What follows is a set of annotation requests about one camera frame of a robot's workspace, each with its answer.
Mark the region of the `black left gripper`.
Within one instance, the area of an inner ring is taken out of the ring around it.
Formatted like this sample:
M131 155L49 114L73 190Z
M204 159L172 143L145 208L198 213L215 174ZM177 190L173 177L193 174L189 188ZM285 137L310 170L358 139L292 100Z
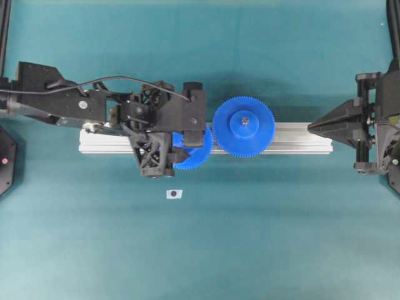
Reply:
M128 134L123 125L134 131L129 137L141 176L148 178L173 177L173 129L158 125L157 112L173 97L143 84L139 93L108 92L107 99L117 102L110 109L108 134Z

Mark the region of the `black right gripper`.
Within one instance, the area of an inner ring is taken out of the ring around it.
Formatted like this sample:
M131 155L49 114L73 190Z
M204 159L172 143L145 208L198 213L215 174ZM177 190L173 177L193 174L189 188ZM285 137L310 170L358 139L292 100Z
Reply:
M356 147L354 168L361 174L399 174L399 73L364 73L356 76L357 96L307 126L311 134Z

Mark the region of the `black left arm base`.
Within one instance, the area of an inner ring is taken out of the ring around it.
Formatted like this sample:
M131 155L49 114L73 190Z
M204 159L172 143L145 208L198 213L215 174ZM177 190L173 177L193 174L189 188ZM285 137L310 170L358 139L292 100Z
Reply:
M3 195L13 186L18 144L2 126L0 134L0 193Z

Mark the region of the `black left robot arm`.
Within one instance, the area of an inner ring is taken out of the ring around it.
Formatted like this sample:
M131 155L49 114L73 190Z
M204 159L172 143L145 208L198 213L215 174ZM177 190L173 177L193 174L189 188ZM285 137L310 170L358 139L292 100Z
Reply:
M139 92L112 92L102 79L91 89L65 79L57 68L20 62L17 78L1 78L1 114L20 115L90 134L127 137L142 176L174 176L177 150L170 129L156 113L171 99L163 82L143 84Z

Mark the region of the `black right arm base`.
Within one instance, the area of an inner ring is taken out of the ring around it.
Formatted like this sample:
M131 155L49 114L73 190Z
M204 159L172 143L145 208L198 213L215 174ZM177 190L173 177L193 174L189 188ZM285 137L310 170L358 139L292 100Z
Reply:
M396 194L396 196L400 195L400 171L399 167L391 166L387 172L387 182L391 190Z

